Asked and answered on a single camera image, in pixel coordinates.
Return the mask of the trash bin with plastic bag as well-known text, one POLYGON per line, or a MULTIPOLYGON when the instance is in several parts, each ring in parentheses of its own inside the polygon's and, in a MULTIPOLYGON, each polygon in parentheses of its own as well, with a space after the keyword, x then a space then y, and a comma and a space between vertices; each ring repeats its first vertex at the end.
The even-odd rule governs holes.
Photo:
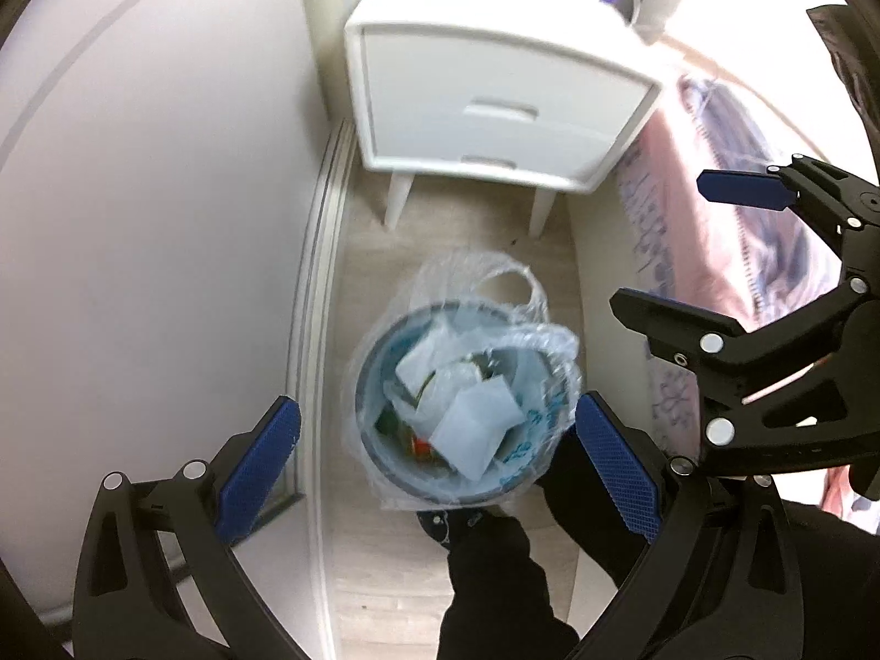
POLYGON ((582 389, 579 337, 552 322, 528 265, 494 250, 428 259, 365 334, 343 386, 344 432, 382 508, 481 507, 549 468, 582 389), (525 413, 469 481, 428 444, 459 392, 504 377, 525 413))

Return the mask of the striped pillow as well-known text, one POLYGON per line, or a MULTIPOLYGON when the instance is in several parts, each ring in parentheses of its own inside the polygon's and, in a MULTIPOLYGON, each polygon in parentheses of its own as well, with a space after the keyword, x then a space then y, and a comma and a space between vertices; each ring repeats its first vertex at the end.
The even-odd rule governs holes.
POLYGON ((794 196, 769 171, 767 137, 733 88, 687 75, 679 92, 712 152, 710 200, 735 215, 753 323, 768 325, 835 288, 842 264, 790 210, 794 196))

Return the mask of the white bed headboard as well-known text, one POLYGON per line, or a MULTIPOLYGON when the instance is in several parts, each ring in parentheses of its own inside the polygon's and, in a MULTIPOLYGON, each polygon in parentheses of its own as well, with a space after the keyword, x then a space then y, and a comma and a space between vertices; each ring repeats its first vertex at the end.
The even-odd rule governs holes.
POLYGON ((843 0, 643 0, 637 31, 744 86, 807 149, 872 173, 867 134, 807 10, 843 0))

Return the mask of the white nightstand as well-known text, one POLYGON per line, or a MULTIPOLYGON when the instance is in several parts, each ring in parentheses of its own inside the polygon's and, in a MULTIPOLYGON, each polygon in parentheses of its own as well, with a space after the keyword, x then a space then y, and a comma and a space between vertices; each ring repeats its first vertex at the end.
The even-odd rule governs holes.
POLYGON ((362 162, 391 177, 386 228, 432 174, 529 186, 540 235, 558 194, 603 183, 664 85, 597 0, 360 0, 344 48, 362 162))

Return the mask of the cream door frame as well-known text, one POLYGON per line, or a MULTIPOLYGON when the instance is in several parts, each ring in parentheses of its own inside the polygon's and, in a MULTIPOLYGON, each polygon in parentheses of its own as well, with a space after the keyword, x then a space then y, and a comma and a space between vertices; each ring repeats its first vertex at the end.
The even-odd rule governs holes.
POLYGON ((303 4, 323 103, 331 119, 350 119, 354 114, 344 54, 343 0, 303 0, 303 4))

